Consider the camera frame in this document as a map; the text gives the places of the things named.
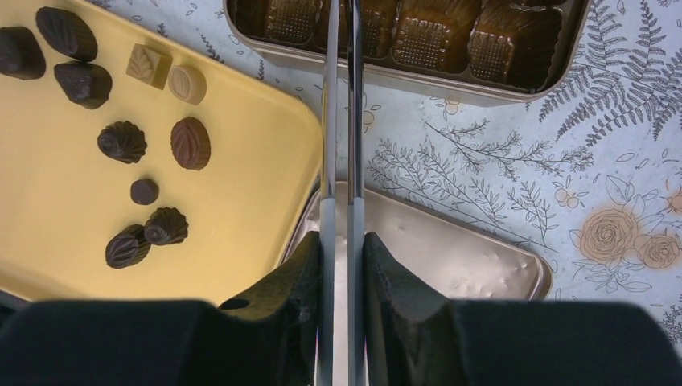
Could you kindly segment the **small round dark chocolate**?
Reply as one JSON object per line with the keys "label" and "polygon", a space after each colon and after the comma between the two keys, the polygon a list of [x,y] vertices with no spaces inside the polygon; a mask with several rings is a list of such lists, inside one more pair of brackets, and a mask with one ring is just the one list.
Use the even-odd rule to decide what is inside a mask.
{"label": "small round dark chocolate", "polygon": [[138,179],[130,185],[131,200],[138,205],[151,205],[159,196],[158,184],[152,179]]}

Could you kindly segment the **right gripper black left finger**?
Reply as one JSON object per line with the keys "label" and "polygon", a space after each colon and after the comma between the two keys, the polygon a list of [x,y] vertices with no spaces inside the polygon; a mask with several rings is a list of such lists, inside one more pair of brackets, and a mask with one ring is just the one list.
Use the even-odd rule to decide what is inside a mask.
{"label": "right gripper black left finger", "polygon": [[245,291],[219,305],[228,318],[229,385],[312,385],[321,281],[319,233]]}

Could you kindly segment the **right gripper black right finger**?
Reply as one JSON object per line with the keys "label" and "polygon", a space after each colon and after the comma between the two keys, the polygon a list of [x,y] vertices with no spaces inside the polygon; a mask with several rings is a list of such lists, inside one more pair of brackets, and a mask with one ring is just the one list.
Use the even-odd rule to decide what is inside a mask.
{"label": "right gripper black right finger", "polygon": [[363,286],[369,383],[458,384],[449,299],[402,265],[375,232],[364,237]]}

